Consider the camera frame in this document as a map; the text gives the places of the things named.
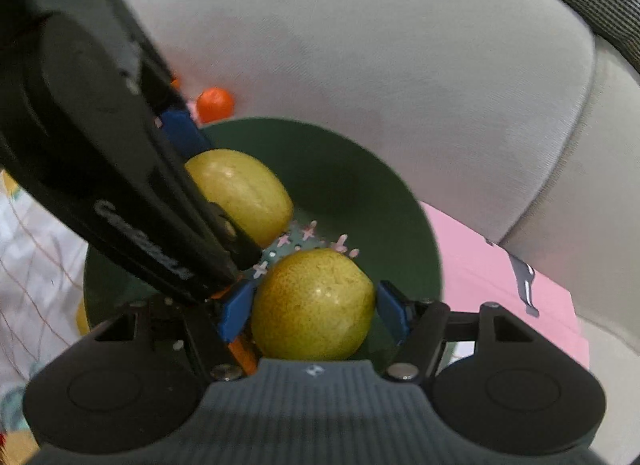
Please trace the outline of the green perforated colander bowl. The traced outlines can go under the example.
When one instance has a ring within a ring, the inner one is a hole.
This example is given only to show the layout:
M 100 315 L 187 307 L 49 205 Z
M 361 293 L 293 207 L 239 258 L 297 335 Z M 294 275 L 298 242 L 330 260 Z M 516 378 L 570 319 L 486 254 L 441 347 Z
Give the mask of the green perforated colander bowl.
M 411 299 L 439 297 L 432 228 L 405 182 L 371 152 L 283 118 L 243 118 L 201 132 L 213 147 L 266 164 L 293 200 L 291 225 L 245 271 L 250 280 L 262 280 L 278 259 L 299 249 L 333 248 L 375 283 L 390 281 Z

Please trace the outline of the yellow-green pear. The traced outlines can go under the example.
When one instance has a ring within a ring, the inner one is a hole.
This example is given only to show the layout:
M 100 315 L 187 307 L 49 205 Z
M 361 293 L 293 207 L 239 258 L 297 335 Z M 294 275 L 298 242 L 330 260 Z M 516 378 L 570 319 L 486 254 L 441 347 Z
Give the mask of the yellow-green pear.
M 279 178 L 253 156 L 214 149 L 194 156 L 184 167 L 206 199 L 218 204 L 260 248 L 288 228 L 292 199 Z
M 331 248 L 279 260 L 256 292 L 250 330 L 267 358 L 345 360 L 362 345 L 375 311 L 372 281 Z

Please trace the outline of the beige fabric sofa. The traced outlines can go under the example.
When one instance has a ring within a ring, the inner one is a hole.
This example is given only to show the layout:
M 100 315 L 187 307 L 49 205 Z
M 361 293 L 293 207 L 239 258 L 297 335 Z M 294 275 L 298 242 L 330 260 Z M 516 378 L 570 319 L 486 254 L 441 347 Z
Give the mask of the beige fabric sofa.
M 568 289 L 639 454 L 639 68 L 562 0 L 126 0 L 184 92 L 297 118 Z

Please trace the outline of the pink checked lemon cloth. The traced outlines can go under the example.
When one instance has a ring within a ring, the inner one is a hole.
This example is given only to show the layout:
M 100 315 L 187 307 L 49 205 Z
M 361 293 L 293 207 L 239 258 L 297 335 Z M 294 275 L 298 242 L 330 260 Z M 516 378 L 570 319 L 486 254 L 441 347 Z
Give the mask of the pink checked lemon cloth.
M 574 360 L 589 363 L 566 289 L 437 208 L 422 208 L 442 257 L 445 303 L 457 311 L 501 303 Z M 1 176 L 2 433 L 26 429 L 29 378 L 88 332 L 87 249 L 8 174 Z

